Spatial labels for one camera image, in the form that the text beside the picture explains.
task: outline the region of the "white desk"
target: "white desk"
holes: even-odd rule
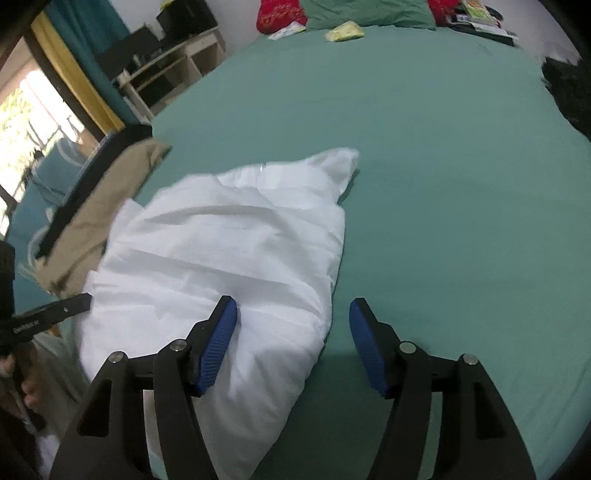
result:
[[[226,53],[220,43],[218,28],[215,27],[169,48],[133,74],[127,70],[122,71],[117,76],[117,82],[138,119],[151,122],[180,93],[211,72],[225,59]],[[137,79],[140,75],[164,61],[166,62],[164,67],[151,77],[143,79],[138,85]],[[175,87],[150,108],[142,99],[140,92],[161,76],[165,76]]]

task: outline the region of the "green foliage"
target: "green foliage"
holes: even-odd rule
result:
[[[22,172],[33,159],[35,144],[28,132],[32,104],[17,88],[0,105],[0,168]]]

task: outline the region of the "white fabric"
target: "white fabric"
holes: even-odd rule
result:
[[[249,478],[287,421],[332,318],[345,234],[336,204],[358,153],[190,176],[145,208],[129,200],[89,276],[80,359],[93,378],[106,357],[156,353],[209,317],[221,295],[239,322],[216,384],[195,401],[220,479]],[[159,452],[153,399],[148,442]]]

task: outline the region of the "green pillow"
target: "green pillow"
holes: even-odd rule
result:
[[[427,0],[300,0],[300,6],[312,30],[338,27],[347,20],[362,27],[435,28]]]

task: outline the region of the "screw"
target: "screw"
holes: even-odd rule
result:
[[[109,355],[109,362],[111,362],[112,364],[116,364],[118,362],[121,362],[124,356],[125,354],[123,352],[113,352]]]
[[[462,358],[468,365],[476,365],[478,363],[478,357],[476,355],[472,355],[471,353],[464,353]]]
[[[400,351],[403,353],[414,353],[417,351],[417,346],[412,342],[402,342],[400,344]]]
[[[187,348],[187,341],[186,340],[178,339],[178,340],[174,340],[170,344],[170,349],[174,352],[180,352],[182,350],[185,350],[186,348]]]

